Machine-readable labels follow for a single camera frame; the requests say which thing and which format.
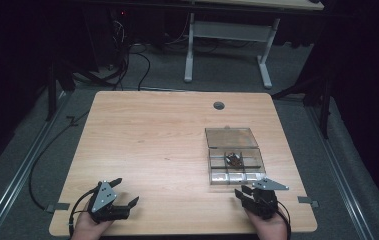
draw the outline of person's left hand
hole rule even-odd
[[[87,205],[85,211],[81,212],[77,218],[76,227],[74,228],[72,240],[97,240],[101,235],[111,226],[114,221],[94,222],[87,212]]]

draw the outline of human hand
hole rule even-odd
[[[244,209],[252,225],[254,225],[257,235],[261,240],[286,240],[287,229],[285,221],[278,214],[272,218],[264,220],[258,215]]]
[[[76,227],[74,228],[71,240],[97,240],[101,237],[114,221],[94,222],[87,212],[88,203],[77,218]]]

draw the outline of black round grommet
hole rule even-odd
[[[222,102],[215,102],[213,106],[217,110],[223,110],[224,109],[224,103],[222,103]]]

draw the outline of white metal desk frame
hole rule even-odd
[[[245,24],[232,24],[232,23],[219,23],[207,21],[195,21],[195,14],[190,15],[189,26],[189,44],[188,53],[186,56],[185,68],[185,82],[192,81],[193,72],[193,38],[220,38],[229,40],[241,41],[256,41],[265,42],[266,46],[262,54],[257,56],[258,66],[260,68],[261,77],[263,79],[264,87],[270,89],[272,87],[270,76],[266,66],[266,60],[270,53],[271,45],[273,44],[274,37],[276,36],[277,28],[280,19],[276,18],[273,26],[257,26]]]

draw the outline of light wood tabletop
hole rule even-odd
[[[309,0],[194,0],[195,2],[208,2],[218,4],[250,5],[257,7],[272,7],[299,10],[323,10],[324,5],[312,3]]]
[[[213,107],[224,103],[222,110]],[[77,199],[98,181],[123,178],[114,205],[139,196],[127,220],[105,235],[254,233],[234,189],[211,185],[205,128],[250,128],[269,178],[289,186],[276,191],[289,210],[294,232],[317,223],[273,101],[265,93],[99,92],[93,102],[50,233],[68,235]],[[77,210],[88,201],[83,200]]]

